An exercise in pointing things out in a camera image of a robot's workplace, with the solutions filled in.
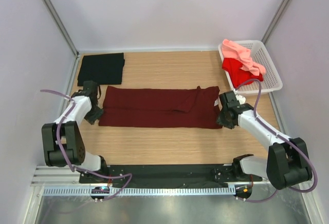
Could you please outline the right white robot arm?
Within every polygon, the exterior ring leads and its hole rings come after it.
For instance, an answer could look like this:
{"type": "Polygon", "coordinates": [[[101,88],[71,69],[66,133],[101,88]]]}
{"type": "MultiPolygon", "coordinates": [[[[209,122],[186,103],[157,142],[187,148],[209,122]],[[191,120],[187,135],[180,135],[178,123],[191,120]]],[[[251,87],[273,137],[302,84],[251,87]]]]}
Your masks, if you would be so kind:
{"type": "Polygon", "coordinates": [[[269,180],[277,190],[309,181],[313,171],[309,164],[306,143],[301,138],[291,138],[266,122],[255,108],[240,103],[233,91],[220,94],[222,109],[217,123],[233,129],[239,126],[252,134],[267,149],[267,159],[243,155],[234,159],[232,176],[238,181],[253,174],[269,180]]]}

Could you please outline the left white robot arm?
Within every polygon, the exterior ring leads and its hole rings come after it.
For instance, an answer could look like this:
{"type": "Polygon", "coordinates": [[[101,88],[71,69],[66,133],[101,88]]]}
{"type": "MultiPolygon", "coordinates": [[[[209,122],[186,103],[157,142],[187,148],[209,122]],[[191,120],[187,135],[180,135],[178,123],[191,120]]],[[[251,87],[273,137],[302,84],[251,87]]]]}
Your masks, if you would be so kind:
{"type": "Polygon", "coordinates": [[[89,153],[83,143],[80,125],[83,120],[93,125],[103,115],[98,106],[101,96],[99,84],[85,81],[83,88],[72,96],[58,91],[42,89],[61,96],[69,101],[64,112],[52,123],[42,126],[44,160],[49,167],[68,166],[72,172],[80,173],[80,183],[103,183],[108,179],[109,171],[102,156],[89,153]]]}

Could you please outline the dark red t shirt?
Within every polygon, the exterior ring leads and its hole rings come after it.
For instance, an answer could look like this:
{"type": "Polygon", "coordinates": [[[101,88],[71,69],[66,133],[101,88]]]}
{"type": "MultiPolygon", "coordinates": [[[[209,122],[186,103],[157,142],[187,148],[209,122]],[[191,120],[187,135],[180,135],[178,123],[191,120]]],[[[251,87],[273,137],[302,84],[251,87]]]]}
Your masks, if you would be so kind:
{"type": "Polygon", "coordinates": [[[221,129],[217,86],[195,89],[123,89],[109,86],[100,126],[221,129]]]}

